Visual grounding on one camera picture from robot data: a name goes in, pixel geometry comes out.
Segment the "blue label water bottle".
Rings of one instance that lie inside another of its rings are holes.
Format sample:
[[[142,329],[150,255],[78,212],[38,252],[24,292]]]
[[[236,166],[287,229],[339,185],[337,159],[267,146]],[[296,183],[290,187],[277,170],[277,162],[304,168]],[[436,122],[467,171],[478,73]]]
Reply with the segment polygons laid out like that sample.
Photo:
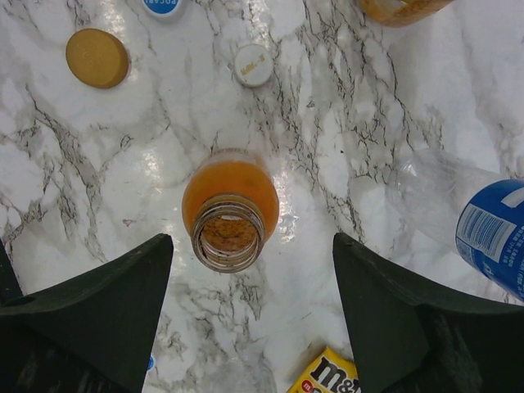
[[[522,299],[522,179],[428,148],[395,165],[386,198],[418,231]]]

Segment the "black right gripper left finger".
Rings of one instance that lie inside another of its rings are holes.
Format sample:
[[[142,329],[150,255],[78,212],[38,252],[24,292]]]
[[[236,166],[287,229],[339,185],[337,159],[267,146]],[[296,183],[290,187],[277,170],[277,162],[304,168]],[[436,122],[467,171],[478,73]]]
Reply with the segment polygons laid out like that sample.
[[[1,253],[1,390],[142,390],[174,246],[157,234],[121,257],[25,295]]]

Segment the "blue Pocari Sweat cap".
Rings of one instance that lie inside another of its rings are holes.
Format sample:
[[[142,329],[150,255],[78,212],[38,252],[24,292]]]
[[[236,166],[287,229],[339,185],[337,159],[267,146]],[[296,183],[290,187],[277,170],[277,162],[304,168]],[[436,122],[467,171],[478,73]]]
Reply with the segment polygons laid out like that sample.
[[[142,0],[144,10],[161,22],[177,20],[187,7],[187,0]]]

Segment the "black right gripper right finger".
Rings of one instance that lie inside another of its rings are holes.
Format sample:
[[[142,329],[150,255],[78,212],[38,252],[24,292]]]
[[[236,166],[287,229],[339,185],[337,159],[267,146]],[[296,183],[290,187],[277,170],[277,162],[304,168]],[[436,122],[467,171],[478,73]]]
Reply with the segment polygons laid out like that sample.
[[[523,308],[455,291],[345,233],[332,256],[364,392],[521,392]]]

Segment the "small orange juice bottle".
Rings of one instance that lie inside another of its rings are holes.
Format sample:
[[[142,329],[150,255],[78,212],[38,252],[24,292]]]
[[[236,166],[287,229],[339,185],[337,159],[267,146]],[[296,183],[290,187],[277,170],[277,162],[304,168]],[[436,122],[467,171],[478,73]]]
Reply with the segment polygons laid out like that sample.
[[[191,176],[183,223],[197,259],[219,273],[237,273],[259,258],[279,217],[279,199],[263,158],[253,151],[215,151]]]

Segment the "orange bottle cap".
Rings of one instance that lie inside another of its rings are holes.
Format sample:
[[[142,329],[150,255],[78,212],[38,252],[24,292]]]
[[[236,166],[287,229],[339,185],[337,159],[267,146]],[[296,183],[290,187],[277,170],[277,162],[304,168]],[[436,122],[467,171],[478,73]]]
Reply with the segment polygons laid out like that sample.
[[[124,45],[101,29],[75,32],[66,44],[65,58],[72,74],[94,88],[113,88],[129,72],[129,55]]]

